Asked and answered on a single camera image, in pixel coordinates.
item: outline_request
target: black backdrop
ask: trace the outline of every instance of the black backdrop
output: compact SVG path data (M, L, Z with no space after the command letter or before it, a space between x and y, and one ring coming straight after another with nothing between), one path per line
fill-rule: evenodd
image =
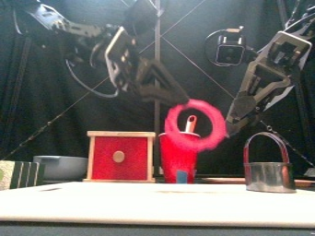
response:
M134 0L65 0L42 1L55 7L71 21L85 24L119 24L125 11ZM161 17L161 58L170 73L194 99L205 100L226 116L244 77L246 65L219 67L210 63L205 55L207 36L227 28L245 26L248 45L260 50L284 29L280 14L282 1L269 0L163 0ZM288 13L293 1L286 2ZM54 121L45 132L27 142L9 159L33 160L35 155L62 155L87 157L87 131L155 131L155 106L130 94L106 100L87 94L77 84L66 68L58 47L58 36L38 43L15 31L10 6L2 8L2 157L26 139ZM151 30L139 37L139 52L153 58L155 52L155 32ZM292 145L314 161L313 121L314 121L314 66L308 63L304 75L304 101L293 91L265 114L264 121L288 138ZM93 70L87 65L75 68L77 75L97 85L105 78L105 70ZM99 86L99 91L111 91L110 80ZM169 107L162 105L161 132L165 131L165 118ZM179 127L190 114L197 113L197 133L206 136L211 124L202 113L189 111L181 116ZM201 174L244 174L244 146L248 138L266 131L264 124L248 127L244 132L226 139L217 150L205 151L198 158ZM308 170L308 164L292 151L296 174ZM277 146L266 139L254 142L253 160L280 159Z

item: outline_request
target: metal bucket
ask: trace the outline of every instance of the metal bucket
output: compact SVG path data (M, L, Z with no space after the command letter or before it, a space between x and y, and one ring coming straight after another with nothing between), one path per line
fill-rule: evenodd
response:
M272 137L280 145L284 162L249 162L249 146L256 136ZM245 144L246 189L270 193L296 193L289 151L281 138L268 132L253 135Z

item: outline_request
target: red box face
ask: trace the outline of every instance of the red box face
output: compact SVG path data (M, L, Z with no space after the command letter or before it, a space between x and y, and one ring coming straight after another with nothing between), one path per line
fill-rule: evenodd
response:
M118 151L125 154L122 162L114 159ZM97 136L93 170L94 180L147 180L149 139Z

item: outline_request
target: red object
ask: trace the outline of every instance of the red object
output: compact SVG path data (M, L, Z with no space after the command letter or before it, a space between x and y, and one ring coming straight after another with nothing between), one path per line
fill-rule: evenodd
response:
M199 135L194 133L181 133L181 136L185 136L191 141L199 140ZM194 183L198 152L182 148L166 133L161 134L161 151L166 182L175 183L178 171L185 171L187 173L187 182Z
M182 111L189 109L201 110L213 122L213 133L199 140L191 140L187 138L187 136L182 136L178 127L179 115ZM187 104L178 105L170 109L169 115L166 117L166 132L170 134L174 142L185 149L194 150L195 152L199 152L205 149L215 149L227 134L226 122L222 112L206 101L190 100Z
M154 133L90 131L87 181L153 181Z

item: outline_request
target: wooden box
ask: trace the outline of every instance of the wooden box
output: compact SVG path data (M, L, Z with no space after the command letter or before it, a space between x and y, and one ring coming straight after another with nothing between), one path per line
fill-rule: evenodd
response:
M87 182L153 183L151 132L89 131Z

